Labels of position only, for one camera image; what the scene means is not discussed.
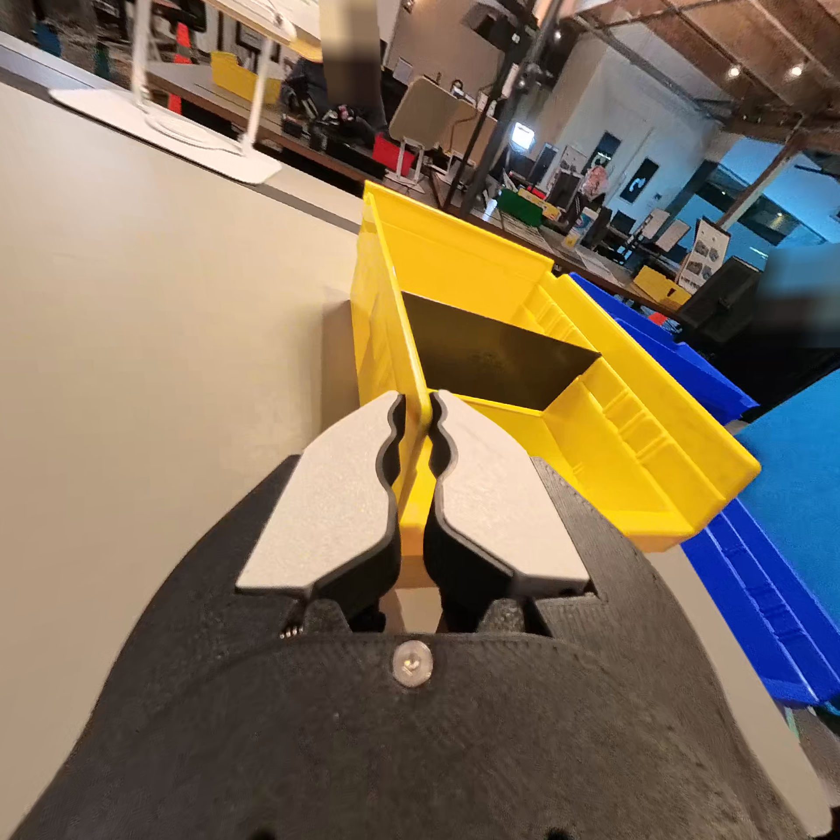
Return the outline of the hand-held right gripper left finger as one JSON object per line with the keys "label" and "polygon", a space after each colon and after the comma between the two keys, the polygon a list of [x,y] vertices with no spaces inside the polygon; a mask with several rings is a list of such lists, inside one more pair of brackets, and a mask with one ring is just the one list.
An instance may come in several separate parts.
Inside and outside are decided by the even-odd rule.
{"label": "hand-held right gripper left finger", "polygon": [[393,485],[405,397],[388,391],[307,446],[251,550],[236,588],[293,599],[380,599],[401,569]]}

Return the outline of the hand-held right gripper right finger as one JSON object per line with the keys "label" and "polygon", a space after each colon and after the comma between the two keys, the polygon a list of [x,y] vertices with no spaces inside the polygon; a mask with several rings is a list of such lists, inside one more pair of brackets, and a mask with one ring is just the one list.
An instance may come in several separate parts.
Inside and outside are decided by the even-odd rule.
{"label": "hand-held right gripper right finger", "polygon": [[582,595],[591,576],[524,447],[452,392],[434,392],[432,404],[423,559],[441,595]]}

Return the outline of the yellow plastic bin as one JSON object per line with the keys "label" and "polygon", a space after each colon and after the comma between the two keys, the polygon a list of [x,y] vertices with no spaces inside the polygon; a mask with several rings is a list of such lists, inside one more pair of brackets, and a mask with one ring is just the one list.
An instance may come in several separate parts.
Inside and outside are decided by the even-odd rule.
{"label": "yellow plastic bin", "polygon": [[350,291],[361,403],[406,398],[394,484],[403,558],[419,563],[434,493],[431,391],[403,293],[513,324],[602,357],[537,412],[462,397],[554,468],[641,550],[698,534],[760,472],[706,408],[553,260],[368,182]]}

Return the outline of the black bin divider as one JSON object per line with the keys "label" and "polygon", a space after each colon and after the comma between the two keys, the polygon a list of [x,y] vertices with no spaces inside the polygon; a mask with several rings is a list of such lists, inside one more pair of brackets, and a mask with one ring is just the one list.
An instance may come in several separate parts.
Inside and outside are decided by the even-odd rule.
{"label": "black bin divider", "polygon": [[431,391],[541,412],[602,357],[431,298],[402,299]]}

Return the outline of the blue plastic bin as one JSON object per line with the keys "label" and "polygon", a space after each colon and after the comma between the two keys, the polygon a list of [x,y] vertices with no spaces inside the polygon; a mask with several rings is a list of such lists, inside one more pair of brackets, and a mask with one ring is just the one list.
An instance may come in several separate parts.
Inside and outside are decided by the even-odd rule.
{"label": "blue plastic bin", "polygon": [[[758,406],[688,344],[579,274],[570,277],[721,425]],[[837,621],[744,504],[727,504],[682,548],[772,698],[838,707]]]}

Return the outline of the small yellow bin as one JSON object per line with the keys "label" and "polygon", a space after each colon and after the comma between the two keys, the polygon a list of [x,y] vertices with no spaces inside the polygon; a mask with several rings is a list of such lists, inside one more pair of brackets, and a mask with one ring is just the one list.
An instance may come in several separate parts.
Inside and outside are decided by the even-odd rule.
{"label": "small yellow bin", "polygon": [[633,283],[652,301],[663,304],[670,310],[681,308],[691,297],[689,291],[650,266],[640,269]]}
{"label": "small yellow bin", "polygon": [[[232,53],[215,50],[210,56],[213,83],[226,92],[252,103],[256,94],[258,73],[240,65],[238,58]],[[269,62],[264,86],[264,104],[267,106],[276,106],[280,99],[283,81],[280,71],[280,65],[274,61]]]}

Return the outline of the small green bin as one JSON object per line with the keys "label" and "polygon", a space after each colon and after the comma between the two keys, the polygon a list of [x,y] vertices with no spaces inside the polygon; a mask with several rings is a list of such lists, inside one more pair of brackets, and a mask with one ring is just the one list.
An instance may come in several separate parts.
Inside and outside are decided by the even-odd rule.
{"label": "small green bin", "polygon": [[539,199],[533,199],[530,193],[524,195],[503,187],[497,195],[497,209],[529,228],[539,228],[543,224],[543,206]]}

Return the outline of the poster board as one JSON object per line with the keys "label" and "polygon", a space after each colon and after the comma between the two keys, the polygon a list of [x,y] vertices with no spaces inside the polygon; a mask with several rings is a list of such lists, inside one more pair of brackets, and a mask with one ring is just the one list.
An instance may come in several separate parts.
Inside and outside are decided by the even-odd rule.
{"label": "poster board", "polygon": [[729,231],[707,217],[698,219],[692,246],[677,272],[676,285],[692,297],[722,267],[730,241]]}

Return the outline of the small red bin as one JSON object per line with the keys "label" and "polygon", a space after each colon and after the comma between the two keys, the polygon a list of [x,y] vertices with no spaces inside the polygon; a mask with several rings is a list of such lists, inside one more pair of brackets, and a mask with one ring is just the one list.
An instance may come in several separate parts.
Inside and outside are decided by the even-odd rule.
{"label": "small red bin", "polygon": [[379,133],[374,138],[372,158],[388,172],[409,177],[416,168],[417,154],[410,147],[393,142],[385,133]]}

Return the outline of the instruction sheet stand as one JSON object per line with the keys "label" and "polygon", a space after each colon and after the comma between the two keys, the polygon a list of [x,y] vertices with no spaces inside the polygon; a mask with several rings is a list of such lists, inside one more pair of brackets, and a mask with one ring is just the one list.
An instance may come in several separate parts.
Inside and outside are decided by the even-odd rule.
{"label": "instruction sheet stand", "polygon": [[155,104],[146,84],[153,3],[134,3],[130,90],[49,89],[60,106],[133,136],[163,151],[175,154],[236,182],[259,185],[278,173],[278,161],[255,148],[266,100],[273,46],[312,46],[320,52],[319,2],[303,1],[211,1],[221,14],[253,29],[261,37],[255,95],[248,112],[245,133],[239,140],[185,119]]}

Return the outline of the beige board stand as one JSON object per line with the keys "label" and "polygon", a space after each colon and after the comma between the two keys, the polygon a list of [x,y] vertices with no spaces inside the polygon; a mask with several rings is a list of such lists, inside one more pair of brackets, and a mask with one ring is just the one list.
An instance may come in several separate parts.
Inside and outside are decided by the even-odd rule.
{"label": "beige board stand", "polygon": [[[425,77],[412,81],[389,125],[392,139],[399,140],[400,146],[395,172],[388,174],[387,179],[408,192],[425,193],[421,184],[425,153],[443,139],[460,103],[455,95]],[[404,160],[409,147],[416,151],[416,159],[409,168],[413,174],[405,175]]]}

